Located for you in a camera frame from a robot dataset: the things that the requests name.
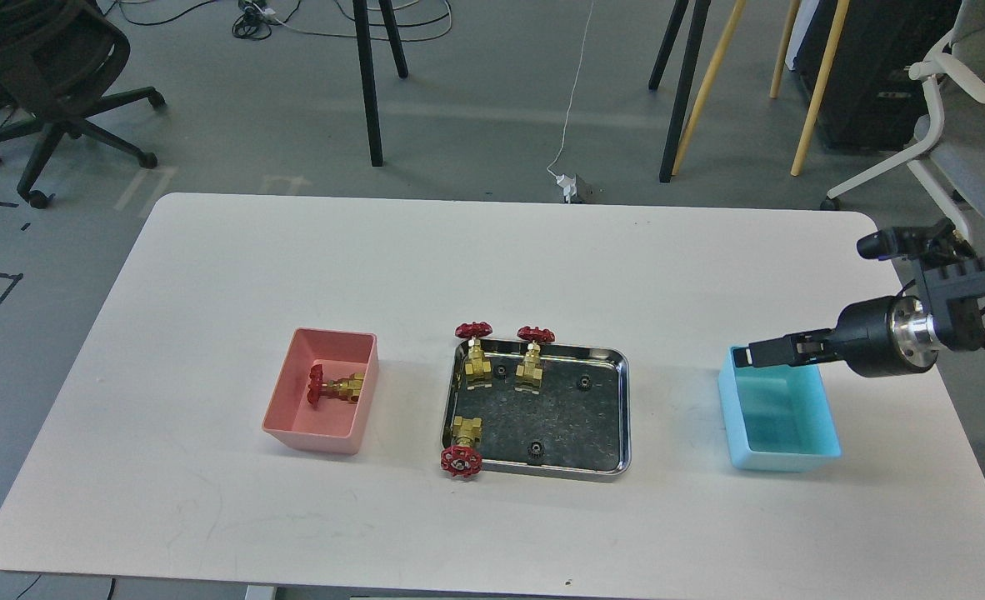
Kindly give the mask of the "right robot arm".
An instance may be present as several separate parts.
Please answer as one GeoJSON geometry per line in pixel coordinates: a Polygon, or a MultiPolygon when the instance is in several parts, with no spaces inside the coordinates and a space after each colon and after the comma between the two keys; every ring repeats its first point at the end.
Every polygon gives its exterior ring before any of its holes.
{"type": "Polygon", "coordinates": [[[843,361],[866,378],[924,373],[939,351],[985,351],[985,256],[949,219],[888,227],[856,242],[865,259],[905,258],[913,293],[847,305],[832,329],[794,332],[730,352],[737,368],[843,361]]]}

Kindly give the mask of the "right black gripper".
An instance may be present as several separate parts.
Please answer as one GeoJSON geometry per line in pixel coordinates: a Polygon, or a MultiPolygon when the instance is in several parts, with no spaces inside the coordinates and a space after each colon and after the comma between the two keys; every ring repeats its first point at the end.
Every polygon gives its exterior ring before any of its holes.
{"type": "Polygon", "coordinates": [[[866,378],[930,371],[938,341],[914,296],[874,297],[847,305],[834,330],[794,332],[732,350],[735,368],[806,366],[843,360],[866,378]]]}

